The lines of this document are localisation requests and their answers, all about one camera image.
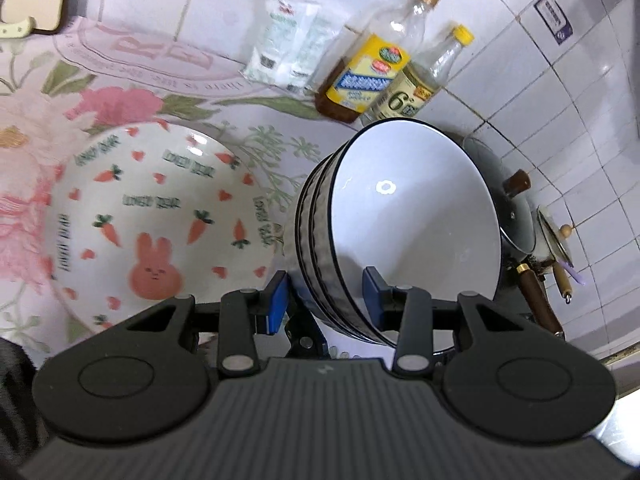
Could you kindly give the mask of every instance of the bunny face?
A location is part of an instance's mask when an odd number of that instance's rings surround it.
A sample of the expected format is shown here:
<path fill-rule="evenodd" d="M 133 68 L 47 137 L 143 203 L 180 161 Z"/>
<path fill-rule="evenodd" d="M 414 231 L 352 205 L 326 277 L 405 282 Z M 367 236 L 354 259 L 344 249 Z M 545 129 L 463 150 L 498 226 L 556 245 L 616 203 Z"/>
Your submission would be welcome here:
<path fill-rule="evenodd" d="M 182 288 L 182 276 L 171 264 L 171 242 L 158 238 L 153 247 L 151 236 L 140 233 L 136 242 L 137 264 L 129 273 L 129 286 L 145 300 L 165 300 Z"/>

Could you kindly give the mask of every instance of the plastic packet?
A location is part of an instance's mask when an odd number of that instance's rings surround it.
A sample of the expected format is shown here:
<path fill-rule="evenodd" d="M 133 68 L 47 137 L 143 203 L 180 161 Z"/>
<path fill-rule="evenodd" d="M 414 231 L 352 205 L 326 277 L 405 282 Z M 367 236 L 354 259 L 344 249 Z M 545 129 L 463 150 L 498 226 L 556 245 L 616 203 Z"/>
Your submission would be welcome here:
<path fill-rule="evenodd" d="M 242 75 L 302 92 L 344 20 L 305 0 L 268 0 L 268 18 Z"/>

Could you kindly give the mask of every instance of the brown liquid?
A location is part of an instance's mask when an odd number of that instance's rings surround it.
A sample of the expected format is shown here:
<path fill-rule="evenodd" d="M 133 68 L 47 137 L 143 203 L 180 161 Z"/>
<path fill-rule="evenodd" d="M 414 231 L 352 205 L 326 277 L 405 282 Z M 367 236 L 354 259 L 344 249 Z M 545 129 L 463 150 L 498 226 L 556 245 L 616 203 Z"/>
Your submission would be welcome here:
<path fill-rule="evenodd" d="M 326 96 L 326 92 L 329 88 L 331 88 L 331 85 L 345 69 L 348 61 L 348 59 L 343 57 L 338 62 L 335 68 L 324 80 L 320 89 L 318 90 L 318 93 L 316 94 L 316 110 L 318 110 L 318 113 L 321 113 L 325 117 L 329 117 L 330 119 L 334 119 L 343 123 L 353 123 L 353 121 L 360 117 L 360 113 L 334 103 Z"/>

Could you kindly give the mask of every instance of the stack of bowls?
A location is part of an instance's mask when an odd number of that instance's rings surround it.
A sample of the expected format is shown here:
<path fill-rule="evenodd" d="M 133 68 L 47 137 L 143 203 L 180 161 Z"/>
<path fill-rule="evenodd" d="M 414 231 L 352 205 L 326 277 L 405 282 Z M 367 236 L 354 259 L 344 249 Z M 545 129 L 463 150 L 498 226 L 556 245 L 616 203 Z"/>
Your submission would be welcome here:
<path fill-rule="evenodd" d="M 285 228 L 287 270 L 306 307 L 329 327 L 394 347 L 367 311 L 362 271 L 390 285 L 419 286 L 455 300 L 492 298 L 500 229 L 478 170 L 448 137 L 420 121 L 361 130 L 309 175 Z M 434 334 L 434 348 L 451 346 Z"/>

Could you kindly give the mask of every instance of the white plate with carrot pattern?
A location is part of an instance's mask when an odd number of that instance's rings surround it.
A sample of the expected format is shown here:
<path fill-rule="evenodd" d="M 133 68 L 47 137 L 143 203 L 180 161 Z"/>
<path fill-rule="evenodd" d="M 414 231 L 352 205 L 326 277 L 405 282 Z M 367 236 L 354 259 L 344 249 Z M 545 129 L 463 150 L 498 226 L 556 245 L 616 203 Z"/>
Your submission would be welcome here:
<path fill-rule="evenodd" d="M 164 121 L 92 137 L 54 186 L 46 265 L 95 332 L 176 294 L 261 287 L 273 225 L 254 176 L 222 144 Z"/>

